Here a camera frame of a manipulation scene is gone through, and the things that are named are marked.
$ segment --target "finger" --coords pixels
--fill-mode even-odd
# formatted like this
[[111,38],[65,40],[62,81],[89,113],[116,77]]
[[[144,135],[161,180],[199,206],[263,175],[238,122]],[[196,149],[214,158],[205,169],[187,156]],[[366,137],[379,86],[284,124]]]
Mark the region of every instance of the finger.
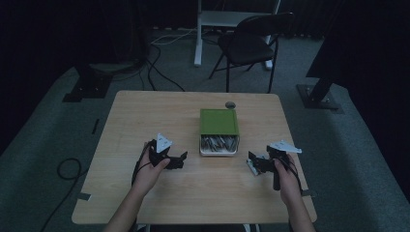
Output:
[[161,172],[164,168],[168,166],[168,164],[171,162],[171,159],[163,159],[160,163],[158,163],[155,168]]
[[279,173],[279,176],[280,176],[282,173],[285,173],[285,172],[286,172],[286,170],[284,169],[283,164],[282,164],[278,159],[275,159],[275,167],[277,168],[277,171],[278,171],[278,173]]

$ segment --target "chair leg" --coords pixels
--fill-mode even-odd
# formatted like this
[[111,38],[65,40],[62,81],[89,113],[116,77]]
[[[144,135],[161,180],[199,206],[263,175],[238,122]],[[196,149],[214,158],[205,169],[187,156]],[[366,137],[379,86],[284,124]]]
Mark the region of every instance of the chair leg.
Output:
[[249,67],[247,68],[247,71],[249,71],[255,64],[251,64],[249,65]]
[[271,69],[271,79],[269,80],[269,87],[268,87],[268,94],[271,93],[272,90],[272,83],[274,82],[274,73],[275,73],[275,64],[276,59],[272,59],[272,69]]
[[212,76],[214,75],[215,71],[217,70],[218,66],[220,65],[220,61],[222,60],[222,58],[223,58],[223,54],[220,55],[220,58],[219,58],[219,60],[217,61],[217,64],[214,66],[214,69],[212,70],[212,73],[211,73],[211,75],[209,76],[209,79],[211,79]]
[[229,93],[229,68],[230,68],[230,61],[226,57],[226,93]]
[[272,59],[271,79],[269,80],[268,94],[271,93],[271,90],[272,90],[272,82],[274,80],[275,66],[277,65],[277,57],[278,57],[278,41],[276,41],[275,43],[274,58]]

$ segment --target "person's left hand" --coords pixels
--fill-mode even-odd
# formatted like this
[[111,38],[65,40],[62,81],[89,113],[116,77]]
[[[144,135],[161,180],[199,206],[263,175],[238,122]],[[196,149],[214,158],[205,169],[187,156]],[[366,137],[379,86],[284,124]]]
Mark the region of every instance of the person's left hand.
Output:
[[[150,162],[149,159],[149,148],[145,151],[139,168]],[[132,188],[135,189],[138,194],[144,197],[155,185],[157,179],[159,178],[161,171],[166,168],[169,164],[170,159],[164,159],[157,166],[153,164],[148,164],[142,167],[136,174],[135,181],[133,182]]]

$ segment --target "tripod base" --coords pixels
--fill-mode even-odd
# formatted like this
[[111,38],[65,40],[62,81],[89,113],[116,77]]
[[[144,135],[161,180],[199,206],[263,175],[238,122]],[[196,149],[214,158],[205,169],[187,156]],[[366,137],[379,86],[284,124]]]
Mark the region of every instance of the tripod base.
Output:
[[86,84],[82,77],[74,85],[72,92],[66,94],[63,102],[81,102],[82,99],[103,99],[111,83],[112,75],[97,75],[92,85]]
[[344,114],[343,109],[340,104],[335,103],[332,94],[328,92],[326,96],[321,101],[313,101],[310,98],[311,91],[314,88],[314,85],[296,85],[299,95],[301,96],[302,102],[304,103],[305,108],[316,108],[316,109],[330,109],[335,114]]

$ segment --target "gray carpet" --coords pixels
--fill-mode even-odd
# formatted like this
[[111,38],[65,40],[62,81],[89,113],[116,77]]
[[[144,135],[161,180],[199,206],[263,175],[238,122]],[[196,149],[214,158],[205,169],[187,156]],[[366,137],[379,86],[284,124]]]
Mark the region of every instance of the gray carpet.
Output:
[[[168,32],[155,32],[159,36]],[[314,84],[305,78],[321,41],[280,39],[273,93],[279,95],[297,147],[307,183],[316,192],[313,202],[319,231],[410,231],[410,206],[395,182],[366,124],[345,89],[334,85],[331,93],[344,114],[305,109],[296,84]],[[209,80],[220,50],[205,43],[202,66],[193,66],[195,40],[183,39],[160,45],[156,67],[191,92],[224,92],[224,72]],[[153,62],[157,51],[152,48]],[[117,65],[97,65],[110,71]],[[73,181],[56,173],[59,163],[77,158],[85,170],[91,163],[103,124],[119,90],[151,90],[147,68],[118,74],[104,99],[62,102],[78,75],[68,70],[52,86],[13,143],[0,157],[0,231],[40,231],[63,199]],[[159,91],[180,91],[156,72],[152,80]],[[250,72],[232,71],[231,92],[264,93],[269,72],[256,65]],[[95,132],[96,120],[100,123]],[[74,175],[74,163],[63,166]],[[103,225],[76,225],[71,215],[81,177],[73,193],[50,220],[45,231],[101,231]],[[287,231],[286,224],[264,224],[262,231]]]

